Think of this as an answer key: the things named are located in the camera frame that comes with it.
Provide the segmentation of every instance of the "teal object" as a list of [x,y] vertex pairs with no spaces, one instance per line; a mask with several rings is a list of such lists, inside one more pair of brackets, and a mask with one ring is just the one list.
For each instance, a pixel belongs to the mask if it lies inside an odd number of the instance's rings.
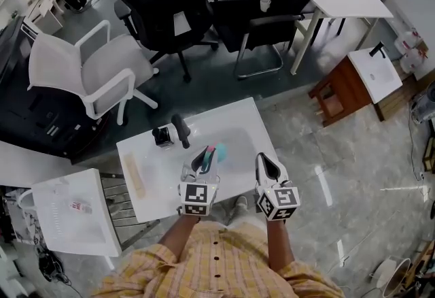
[[209,164],[211,152],[213,152],[213,149],[215,149],[215,154],[217,154],[217,162],[220,163],[221,161],[224,161],[226,158],[226,146],[225,144],[218,143],[214,146],[209,146],[207,148],[207,151],[205,152],[204,159],[203,159],[203,165],[201,166],[201,169],[205,171],[207,169],[207,166]]

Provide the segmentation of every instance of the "white bottle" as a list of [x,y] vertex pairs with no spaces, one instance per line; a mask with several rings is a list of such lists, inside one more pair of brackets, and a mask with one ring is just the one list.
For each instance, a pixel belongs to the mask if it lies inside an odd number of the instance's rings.
[[405,73],[414,73],[415,69],[423,64],[425,55],[418,49],[407,50],[400,59],[400,66]]
[[262,12],[267,12],[267,9],[271,7],[271,0],[260,0],[260,9]]
[[398,38],[394,41],[394,46],[397,50],[405,55],[407,51],[415,48],[421,41],[421,37],[416,29],[399,34]]

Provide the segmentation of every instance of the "floor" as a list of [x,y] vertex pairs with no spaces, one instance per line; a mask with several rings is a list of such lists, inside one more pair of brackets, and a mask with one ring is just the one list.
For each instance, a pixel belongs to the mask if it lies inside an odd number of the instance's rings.
[[[125,27],[115,17],[114,1],[94,0],[83,14],[67,12],[66,25],[57,35],[75,42],[103,19],[111,22],[113,36],[125,33]],[[279,159],[301,194],[302,205],[287,222],[294,254],[329,275],[343,288],[346,297],[360,297],[373,287],[368,275],[383,259],[391,254],[412,256],[420,239],[433,238],[434,223],[429,219],[429,210],[435,196],[432,175],[427,175],[424,182],[416,181],[413,175],[406,108],[380,123],[373,107],[368,106],[327,128],[315,115],[317,107],[306,93],[354,49],[366,30],[363,21],[348,19],[337,37],[338,26],[339,22],[332,26],[324,23],[296,76],[290,75],[290,65],[302,41],[299,33],[292,50],[284,55],[282,71],[244,82],[233,79],[236,54],[227,53],[224,46],[217,52],[206,47],[186,51],[193,77],[190,84],[183,83],[176,58],[161,60],[157,64],[161,75],[139,89],[158,99],[160,109],[153,112],[133,99],[128,107],[128,124],[118,127],[116,116],[112,116],[92,149],[75,162],[86,161],[101,171],[118,172],[117,141],[166,124],[175,112],[189,116],[252,96]],[[394,36],[384,22],[377,25],[365,47],[374,46],[379,40],[387,45],[393,59],[394,51],[389,46]],[[96,48],[97,42],[85,46],[85,58]],[[245,66],[249,67],[273,62],[267,50],[248,53],[246,59]],[[418,174],[429,129],[411,123],[411,132]],[[254,212],[252,195],[248,197],[250,211]],[[162,220],[122,256],[157,242],[174,221],[175,217]],[[31,246],[17,247],[23,274],[35,283],[43,297],[77,297],[69,287],[47,283],[41,277]],[[58,255],[74,287],[84,297],[109,273],[104,258]],[[380,292],[366,297],[380,297]]]
[[[323,128],[306,95],[276,104],[259,102],[260,114],[301,195],[301,207],[287,222],[296,257],[329,275],[346,297],[373,287],[369,274],[389,255],[411,257],[421,239],[432,239],[429,218],[434,178],[416,181],[411,167],[408,111],[379,122],[372,106]],[[429,135],[411,123],[416,174]],[[102,171],[120,170],[118,158],[102,159]],[[252,194],[250,212],[255,212]],[[123,253],[156,243],[177,217],[161,224]],[[19,245],[23,273],[44,297],[76,297],[62,284],[48,284],[36,270],[33,249]],[[104,258],[58,254],[74,287],[84,296],[109,273]],[[366,297],[380,297],[379,291]]]
[[[116,18],[114,2],[116,0],[93,0],[92,7],[82,14],[66,12],[65,25],[56,36],[76,42],[95,25],[102,20],[111,23],[111,35],[115,37],[127,33],[126,27]],[[195,46],[184,52],[192,81],[186,84],[183,79],[183,71],[178,57],[167,56],[155,65],[160,69],[160,75],[147,81],[139,87],[149,97],[157,100],[160,108],[154,111],[144,105],[138,99],[128,102],[126,115],[128,124],[119,127],[116,124],[117,108],[111,111],[111,116],[100,135],[93,141],[92,146],[72,158],[74,163],[91,159],[103,153],[116,149],[116,142],[127,137],[132,137],[144,131],[153,129],[169,122],[174,113],[182,116],[204,112],[221,105],[238,101],[246,97],[255,100],[267,98],[279,93],[288,92],[301,86],[307,86],[319,81],[325,73],[328,73],[349,51],[354,50],[363,36],[366,25],[362,20],[347,19],[340,36],[336,36],[340,21],[332,26],[323,23],[323,26],[302,60],[298,73],[290,74],[290,67],[295,58],[295,52],[299,50],[302,42],[302,34],[297,32],[292,49],[289,53],[285,45],[277,45],[284,59],[284,68],[275,74],[251,78],[239,82],[232,76],[235,53],[228,53],[224,45],[220,45],[214,52],[206,46]],[[375,46],[379,40],[391,46],[388,49],[390,57],[394,54],[394,34],[388,25],[381,21],[368,38],[364,47]],[[99,46],[97,35],[82,47],[83,59],[87,59]],[[155,52],[146,50],[148,57]],[[248,50],[241,63],[241,72],[249,73],[254,69],[273,67],[277,63],[275,55],[267,47]]]

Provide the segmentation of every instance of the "plaid shirt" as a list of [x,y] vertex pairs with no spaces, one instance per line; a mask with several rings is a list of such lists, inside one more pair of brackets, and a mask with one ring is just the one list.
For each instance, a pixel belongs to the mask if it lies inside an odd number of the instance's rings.
[[243,223],[225,229],[198,223],[179,262],[165,246],[134,251],[93,297],[323,297],[344,298],[330,280],[308,265],[268,266],[266,234]]

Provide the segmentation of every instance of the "cup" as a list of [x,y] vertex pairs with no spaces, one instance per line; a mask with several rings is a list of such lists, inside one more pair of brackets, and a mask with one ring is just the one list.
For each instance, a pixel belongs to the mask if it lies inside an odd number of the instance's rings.
[[271,0],[260,0],[260,9],[262,12],[267,12],[268,8],[271,7]]

